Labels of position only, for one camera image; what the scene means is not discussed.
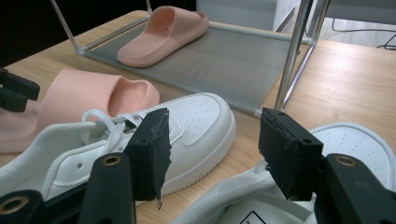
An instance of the sneaker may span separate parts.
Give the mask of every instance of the sneaker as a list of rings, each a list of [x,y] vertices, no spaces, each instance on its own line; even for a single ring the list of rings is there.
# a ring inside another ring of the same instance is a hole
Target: sneaker
[[[395,190],[395,155],[376,133],[346,122],[321,126],[311,133],[323,142],[323,155],[353,156],[364,162],[386,189]],[[241,175],[218,183],[172,223],[317,223],[314,200],[287,201],[265,165],[265,160],[259,161]]]
[[[0,196],[35,189],[46,201],[86,182],[97,158],[125,149],[136,130],[128,130],[126,120],[138,127],[147,113],[164,107],[169,109],[172,162],[162,195],[186,188],[224,158],[235,136],[233,113],[215,94],[194,94],[114,119],[90,110],[81,123],[51,125],[0,168]],[[87,121],[91,116],[99,120]]]

